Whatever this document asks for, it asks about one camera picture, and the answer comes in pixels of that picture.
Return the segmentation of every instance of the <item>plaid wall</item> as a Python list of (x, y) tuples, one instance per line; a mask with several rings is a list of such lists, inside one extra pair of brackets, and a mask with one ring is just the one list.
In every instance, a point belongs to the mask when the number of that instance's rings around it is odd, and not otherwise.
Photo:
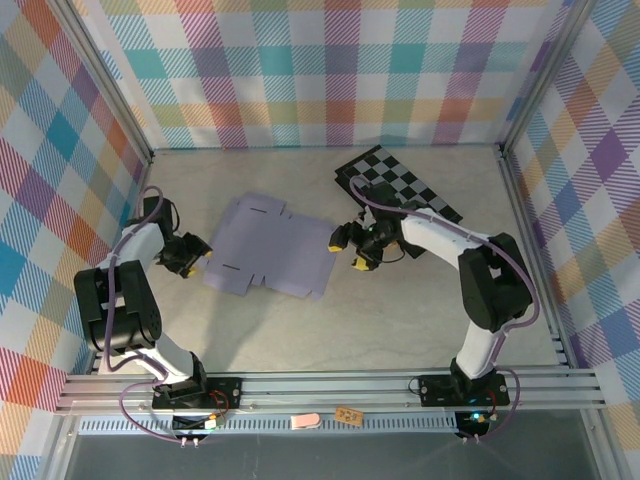
[(601, 0), (516, 148), (564, 325), (640, 478), (640, 2)]
[(494, 143), (561, 4), (76, 0), (159, 148)]
[(535, 60), (531, 63), (531, 66), (529, 67), (529, 71), (527, 72), (524, 82), (522, 82), (522, 85), (520, 86), (520, 90), (518, 91), (518, 96), (516, 97), (515, 101), (513, 102), (513, 105), (511, 106), (511, 109), (509, 110), (509, 114), (507, 115), (507, 121), (502, 126), (502, 130), (498, 135), (498, 139), (496, 143), (504, 142), (504, 140), (507, 138), (509, 130), (511, 130), (511, 127), (513, 125), (513, 121), (515, 120), (517, 115), (520, 113), (522, 104), (526, 96), (528, 95), (528, 93), (531, 91), (531, 88), (533, 87), (536, 81), (536, 78), (540, 73), (540, 70), (546, 64), (547, 59), (551, 54), (552, 46), (554, 42), (557, 40), (558, 35), (562, 31), (562, 27), (564, 26), (567, 16), (569, 15), (571, 7), (573, 7), (573, 5), (575, 4), (575, 1), (576, 0), (562, 1), (562, 6), (560, 7), (560, 10), (558, 10), (558, 13), (556, 14), (556, 18), (553, 20), (553, 23), (551, 24), (551, 27), (549, 28), (549, 31), (547, 32), (547, 35), (544, 38), (544, 42), (542, 42), (540, 50), (538, 50)]
[(35, 475), (87, 347), (73, 276), (110, 249), (142, 162), (45, 0), (0, 0), (0, 479)]

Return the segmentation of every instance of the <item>checkerboard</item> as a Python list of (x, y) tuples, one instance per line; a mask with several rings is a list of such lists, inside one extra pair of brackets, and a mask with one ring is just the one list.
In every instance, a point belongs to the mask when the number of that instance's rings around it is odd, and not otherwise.
[(361, 206), (349, 188), (349, 180), (362, 176), (372, 185), (387, 182), (395, 190), (395, 195), (403, 204), (418, 202), (430, 207), (436, 213), (452, 222), (458, 223), (462, 216), (451, 208), (431, 190), (422, 180), (409, 171), (407, 167), (396, 160), (387, 150), (376, 145), (355, 160), (336, 170), (336, 182)]

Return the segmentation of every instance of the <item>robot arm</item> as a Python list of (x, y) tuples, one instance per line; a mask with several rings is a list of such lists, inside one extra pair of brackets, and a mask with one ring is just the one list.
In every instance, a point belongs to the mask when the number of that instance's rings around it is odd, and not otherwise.
[[(392, 196), (385, 184), (371, 187), (367, 194), (374, 202), (399, 207), (395, 198), (390, 200)], [(416, 205), (407, 205), (405, 209), (412, 207), (428, 216), (437, 216), (429, 208), (416, 209)], [(456, 225), (469, 234), (464, 237), (441, 225), (451, 222), (442, 217), (440, 220), (433, 222), (367, 207), (359, 222), (336, 229), (329, 250), (341, 251), (352, 243), (357, 253), (354, 268), (371, 271), (384, 263), (383, 249), (397, 242), (410, 254), (407, 247), (419, 247), (459, 270), (462, 301), (471, 322), (462, 349), (452, 360), (450, 381), (460, 398), (470, 398), (479, 390), (486, 390), (495, 376), (494, 362), (504, 340), (504, 328), (525, 313), (532, 298), (524, 281), (507, 262), (473, 240), (481, 238), (493, 243), (526, 272), (518, 246), (510, 235), (489, 237)]]
[[(133, 232), (143, 218), (153, 212), (159, 197), (144, 199), (144, 214), (128, 222), (122, 237)], [(163, 380), (160, 391), (171, 398), (206, 389), (206, 375), (195, 354), (178, 347), (162, 332), (162, 319), (145, 272), (156, 261), (183, 278), (193, 272), (201, 256), (211, 248), (190, 233), (176, 235), (172, 203), (163, 199), (159, 213), (124, 244), (115, 266), (116, 308), (111, 350), (124, 358), (134, 357), (137, 364)], [(114, 254), (110, 253), (94, 269), (78, 272), (74, 286), (83, 323), (85, 339), (94, 351), (104, 351), (109, 282), (107, 270)], [(142, 361), (143, 357), (154, 362)], [(160, 366), (163, 371), (154, 367)]]

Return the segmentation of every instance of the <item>gray floor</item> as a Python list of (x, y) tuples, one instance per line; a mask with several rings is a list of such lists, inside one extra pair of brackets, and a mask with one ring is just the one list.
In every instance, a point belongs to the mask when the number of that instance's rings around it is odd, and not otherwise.
[[(176, 203), (181, 231), (209, 239), (233, 197), (259, 192), (294, 212), (351, 220), (356, 203), (333, 170), (365, 148), (245, 150), (160, 154), (150, 173)], [(390, 148), (389, 151), (464, 216), (463, 225), (517, 236), (489, 147)], [(434, 255), (351, 268), (353, 250), (338, 256), (319, 301), (264, 287), (245, 297), (183, 281), (161, 267), (148, 272), (165, 331), (192, 350), (208, 371), (350, 370), (448, 366), (469, 323), (458, 273)], [(544, 318), (514, 332), (499, 358), (507, 365), (556, 363)]]

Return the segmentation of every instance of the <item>purple cable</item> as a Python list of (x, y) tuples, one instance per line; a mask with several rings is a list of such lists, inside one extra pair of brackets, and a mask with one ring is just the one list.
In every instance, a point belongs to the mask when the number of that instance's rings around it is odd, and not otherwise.
[(152, 185), (148, 186), (142, 191), (141, 198), (149, 190), (155, 190), (158, 193), (158, 204), (153, 209), (153, 211), (142, 220), (142, 222), (136, 225), (127, 235), (125, 235), (120, 239), (118, 244), (113, 249), (112, 256), (109, 261), (109, 269), (107, 271), (107, 278), (109, 282), (109, 303), (107, 306), (107, 325), (105, 327), (105, 333), (104, 333), (104, 352), (105, 352), (104, 358), (107, 365), (107, 371), (111, 373), (117, 372), (129, 362), (132, 362), (134, 360), (140, 360), (145, 362), (151, 368), (156, 369), (164, 377), (162, 380), (155, 380), (151, 382), (141, 382), (141, 383), (135, 383), (133, 385), (129, 385), (120, 394), (120, 397), (118, 398), (118, 404), (120, 405), (120, 410), (122, 411), (122, 415), (124, 415), (124, 417), (129, 422), (131, 422), (133, 425), (135, 425), (137, 428), (139, 428), (143, 432), (148, 433), (149, 435), (155, 438), (159, 438), (160, 440), (166, 440), (167, 442), (181, 444), (182, 441), (178, 440), (175, 437), (162, 435), (160, 433), (154, 432), (153, 430), (150, 430), (147, 427), (141, 425), (139, 422), (134, 420), (133, 417), (131, 417), (131, 415), (129, 415), (129, 413), (124, 407), (124, 399), (127, 393), (129, 393), (129, 391), (133, 390), (134, 388), (143, 387), (143, 386), (157, 387), (159, 385), (162, 385), (164, 382), (164, 379), (166, 379), (167, 377), (168, 372), (166, 371), (166, 369), (156, 360), (141, 354), (138, 354), (133, 357), (125, 358), (116, 366), (111, 365), (111, 335), (113, 334), (113, 322), (114, 322), (115, 311), (116, 311), (116, 284), (115, 284), (116, 262), (118, 261), (118, 254), (120, 253), (124, 245), (131, 239), (131, 237), (133, 237), (133, 235), (135, 235), (137, 232), (140, 231), (140, 229), (142, 229), (145, 225), (147, 225), (151, 221), (151, 219), (153, 219), (158, 214), (158, 212), (160, 211), (160, 208), (162, 207), (162, 201), (164, 197), (162, 195), (162, 190), (160, 190), (158, 187), (155, 187)]
[(120, 253), (120, 250), (122, 250), (124, 245), (131, 239), (131, 237), (133, 237), (145, 225), (147, 225), (151, 221), (151, 219), (158, 214), (158, 212), (160, 211), (160, 208), (162, 208), (162, 201), (164, 197), (162, 195), (162, 190), (160, 190), (158, 187), (155, 187), (153, 185), (148, 186), (142, 191), (141, 197), (144, 196), (144, 194), (147, 193), (149, 190), (155, 190), (158, 193), (158, 204), (155, 206), (153, 211), (142, 220), (142, 222), (136, 225), (133, 228), (133, 230), (131, 230), (129, 233), (127, 233), (124, 237), (120, 239), (118, 244), (113, 249), (113, 252), (111, 254), (111, 260), (109, 261), (109, 269), (107, 270), (107, 281), (109, 283), (109, 303), (107, 305), (107, 325), (104, 332), (104, 351), (105, 351), (104, 358), (107, 365), (107, 371), (110, 373), (117, 372), (122, 367), (124, 367), (127, 363), (132, 362), (133, 360), (143, 360), (145, 362), (148, 360), (147, 357), (136, 356), (136, 357), (125, 358), (116, 366), (111, 365), (111, 335), (113, 334), (113, 322), (114, 322), (115, 313), (116, 313), (116, 282), (115, 282), (116, 262), (118, 261), (118, 254)]
[(509, 266), (513, 268), (513, 270), (522, 279), (522, 281), (527, 287), (527, 290), (529, 290), (529, 294), (531, 295), (531, 299), (533, 301), (533, 314), (531, 315), (531, 318), (529, 320), (526, 320), (524, 322), (519, 322), (519, 323), (513, 323), (511, 325), (506, 325), (504, 327), (502, 331), (503, 335), (498, 339), (498, 342), (496, 343), (493, 353), (491, 354), (490, 361), (491, 363), (495, 363), (496, 359), (498, 358), (498, 354), (500, 353), (500, 349), (504, 344), (505, 335), (509, 333), (511, 330), (513, 330), (514, 328), (528, 327), (529, 325), (533, 324), (540, 316), (540, 300), (538, 299), (538, 295), (536, 294), (536, 289), (533, 285), (533, 282), (531, 281), (527, 273), (522, 269), (520, 265), (518, 265), (518, 263), (513, 258), (509, 256), (509, 254), (507, 254), (507, 252), (502, 250), (500, 247), (494, 245), (488, 240), (485, 240), (484, 238), (480, 238), (476, 235), (473, 235), (472, 233), (468, 233), (467, 231), (463, 230), (461, 227), (458, 227), (455, 224), (450, 224), (446, 222), (443, 218), (441, 218), (436, 214), (429, 215), (429, 214), (418, 212), (415, 210), (407, 210), (407, 209), (398, 208), (398, 207), (388, 207), (386, 205), (381, 205), (379, 203), (369, 200), (358, 190), (358, 187), (356, 187), (356, 180), (362, 180), (366, 184), (369, 184), (369, 182), (362, 177), (351, 177), (351, 179), (349, 180), (349, 188), (351, 189), (353, 194), (356, 196), (356, 198), (358, 198), (358, 200), (360, 200), (364, 204), (370, 207), (376, 208), (378, 210), (384, 210), (386, 212), (403, 213), (405, 215), (413, 215), (414, 217), (423, 218), (430, 222), (435, 222), (441, 227), (444, 227), (447, 230), (453, 233), (456, 233), (464, 238), (468, 238), (469, 240), (478, 242), (484, 245), (485, 247), (490, 248), (496, 255), (499, 255), (500, 257), (502, 257), (502, 259), (506, 261), (509, 264)]
[(162, 382), (163, 382), (163, 380), (155, 380), (155, 381), (152, 381), (152, 382), (140, 382), (140, 383), (134, 383), (133, 385), (129, 385), (128, 387), (126, 387), (122, 391), (122, 393), (120, 394), (120, 398), (118, 399), (118, 403), (120, 404), (120, 411), (122, 412), (122, 415), (124, 415), (124, 417), (127, 420), (129, 420), (129, 422), (131, 422), (133, 425), (138, 427), (143, 432), (148, 433), (152, 437), (158, 438), (160, 440), (166, 440), (167, 442), (182, 444), (182, 441), (178, 440), (176, 437), (170, 437), (168, 435), (162, 435), (161, 433), (154, 432), (153, 430), (145, 427), (144, 425), (141, 425), (139, 422), (134, 420), (134, 418), (131, 415), (129, 415), (127, 410), (124, 408), (124, 397), (127, 395), (127, 393), (129, 393), (129, 391), (131, 391), (131, 390), (133, 390), (134, 388), (137, 388), (137, 387), (146, 387), (146, 386), (157, 387), (159, 385), (162, 385)]

